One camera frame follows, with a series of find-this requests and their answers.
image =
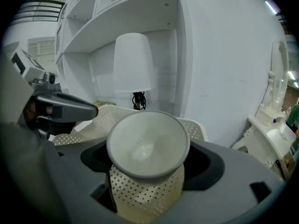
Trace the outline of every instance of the perforated basket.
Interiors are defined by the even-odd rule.
[[[54,138],[55,145],[65,145],[108,136],[114,124],[136,110],[105,105],[92,122],[74,128],[71,134]],[[178,118],[188,130],[190,138],[207,141],[204,127],[196,121]],[[134,223],[149,223],[165,212],[180,197],[184,182],[182,165],[168,180],[159,184],[138,183],[119,171],[114,165],[110,169],[112,194],[118,215]]]

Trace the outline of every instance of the white shelving unit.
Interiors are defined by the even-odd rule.
[[[110,101],[131,108],[132,95],[113,90],[113,61],[118,36],[145,34],[151,46],[157,87],[146,92],[147,109],[174,113],[178,55],[186,46],[184,26],[177,28],[178,0],[68,0],[60,28],[63,91],[89,102]]]

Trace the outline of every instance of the white bowl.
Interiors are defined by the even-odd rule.
[[[173,173],[189,148],[183,124],[164,112],[132,113],[113,126],[107,139],[112,163],[136,179],[159,179]]]

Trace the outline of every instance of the ceiling light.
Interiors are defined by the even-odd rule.
[[[296,80],[296,79],[295,79],[295,76],[293,75],[292,72],[288,71],[288,73],[289,73],[289,76],[290,76],[290,78],[291,78],[292,80]]]
[[[268,3],[268,2],[266,1],[266,4],[267,4],[267,6],[270,8],[270,10],[271,10],[274,14],[277,13],[277,11],[275,11],[275,9],[270,5],[270,3]]]

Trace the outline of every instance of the white lampshade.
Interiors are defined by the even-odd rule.
[[[127,33],[116,39],[113,88],[119,92],[141,92],[154,89],[156,79],[148,38]]]

